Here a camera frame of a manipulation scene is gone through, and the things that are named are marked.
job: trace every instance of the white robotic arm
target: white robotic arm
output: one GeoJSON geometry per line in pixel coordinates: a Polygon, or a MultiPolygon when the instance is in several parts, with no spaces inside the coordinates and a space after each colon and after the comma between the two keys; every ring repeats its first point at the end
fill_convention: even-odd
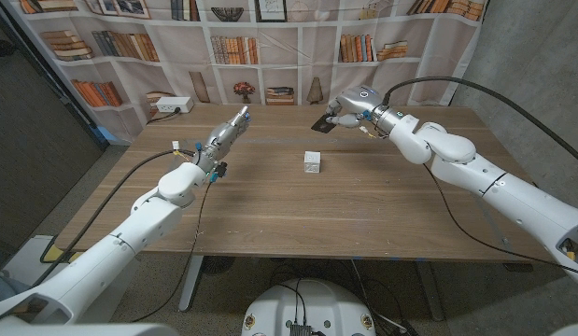
{"type": "MultiPolygon", "coordinates": [[[[366,86],[341,93],[325,120],[332,125],[358,127],[371,121],[411,163],[434,159],[431,172],[444,182],[464,188],[494,206],[529,232],[563,266],[578,271],[578,209],[503,171],[475,152],[473,143],[449,134],[439,124],[427,122],[416,131],[419,120],[382,106],[382,98],[366,86]],[[338,117],[335,111],[351,113],[338,117]]],[[[566,270],[578,283],[578,273],[566,270]]]]}
{"type": "Polygon", "coordinates": [[[48,281],[0,301],[0,326],[73,324],[134,256],[180,223],[183,209],[195,200],[193,188],[222,177],[219,162],[250,122],[247,107],[210,134],[194,163],[184,162],[163,176],[158,187],[141,196],[131,215],[115,230],[48,281]]]}

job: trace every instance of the picture frame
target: picture frame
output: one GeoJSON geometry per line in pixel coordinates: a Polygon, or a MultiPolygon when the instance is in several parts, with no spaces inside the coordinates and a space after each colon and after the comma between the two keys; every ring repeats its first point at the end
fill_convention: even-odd
{"type": "Polygon", "coordinates": [[[119,15],[117,8],[114,6],[114,0],[98,0],[100,9],[104,15],[119,15]]]}
{"type": "Polygon", "coordinates": [[[257,22],[286,22],[287,0],[255,0],[257,22]]]}
{"type": "Polygon", "coordinates": [[[150,19],[145,0],[112,0],[119,16],[150,19]]]}
{"type": "Polygon", "coordinates": [[[99,0],[85,0],[85,4],[87,4],[87,7],[92,13],[100,15],[104,14],[99,0]]]}

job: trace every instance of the white power strip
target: white power strip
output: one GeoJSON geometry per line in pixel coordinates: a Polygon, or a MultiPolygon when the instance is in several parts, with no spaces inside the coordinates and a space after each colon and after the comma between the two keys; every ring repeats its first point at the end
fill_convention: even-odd
{"type": "Polygon", "coordinates": [[[175,112],[176,108],[180,108],[181,113],[189,113],[193,108],[193,100],[191,97],[162,97],[156,103],[158,111],[160,112],[175,112]]]}

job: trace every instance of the bookshelf backdrop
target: bookshelf backdrop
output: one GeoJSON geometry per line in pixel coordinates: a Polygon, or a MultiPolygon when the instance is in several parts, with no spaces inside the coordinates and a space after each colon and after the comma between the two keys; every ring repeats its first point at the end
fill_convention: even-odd
{"type": "MultiPolygon", "coordinates": [[[[7,9],[96,123],[128,143],[151,118],[149,93],[190,96],[197,105],[242,104],[233,85],[248,82],[255,88],[252,104],[272,102],[268,89],[286,87],[293,90],[282,95],[283,104],[293,99],[308,105],[308,97],[326,104],[359,84],[382,92],[414,77],[462,77],[484,14],[483,0],[118,0],[120,6],[111,1],[10,0],[7,9]],[[266,3],[286,4],[287,12],[262,12],[266,3]],[[237,10],[220,19],[217,7],[243,12],[238,21],[224,21],[237,10]],[[61,38],[63,31],[73,36],[69,45],[46,38],[61,38]],[[42,35],[46,32],[57,33],[42,35]],[[114,34],[118,53],[102,39],[107,32],[114,34]],[[357,48],[357,36],[362,41],[365,61],[342,51],[341,41],[349,36],[351,48],[357,48]],[[243,44],[231,46],[225,38],[243,44]],[[222,45],[235,61],[225,61],[222,45]],[[79,82],[111,83],[121,104],[91,104],[91,97],[76,89],[79,82]],[[321,96],[310,92],[312,82],[321,96]]],[[[455,88],[417,83],[398,89],[392,99],[396,105],[447,105],[455,88]]]]}

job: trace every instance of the wooden table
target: wooden table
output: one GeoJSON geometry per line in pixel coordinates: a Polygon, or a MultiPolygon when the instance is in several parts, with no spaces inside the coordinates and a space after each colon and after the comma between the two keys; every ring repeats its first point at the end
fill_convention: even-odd
{"type": "MultiPolygon", "coordinates": [[[[166,122],[147,126],[59,235],[65,248],[114,185],[139,161],[171,148],[193,146],[233,116],[240,106],[195,106],[166,122]]],[[[446,212],[428,172],[406,161],[388,140],[359,130],[310,130],[325,106],[261,106],[224,158],[228,173],[207,195],[196,255],[405,260],[511,261],[509,255],[465,236],[446,212]],[[321,152],[321,173],[303,172],[306,150],[321,152]]],[[[468,108],[403,107],[424,121],[472,140],[478,153],[528,179],[496,137],[468,108]]],[[[119,190],[78,243],[85,250],[127,216],[139,196],[157,185],[176,157],[140,168],[119,190]]],[[[481,240],[518,253],[550,259],[527,233],[470,192],[442,183],[459,223],[481,240]]],[[[189,252],[205,188],[182,223],[148,246],[150,252],[189,252]]]]}

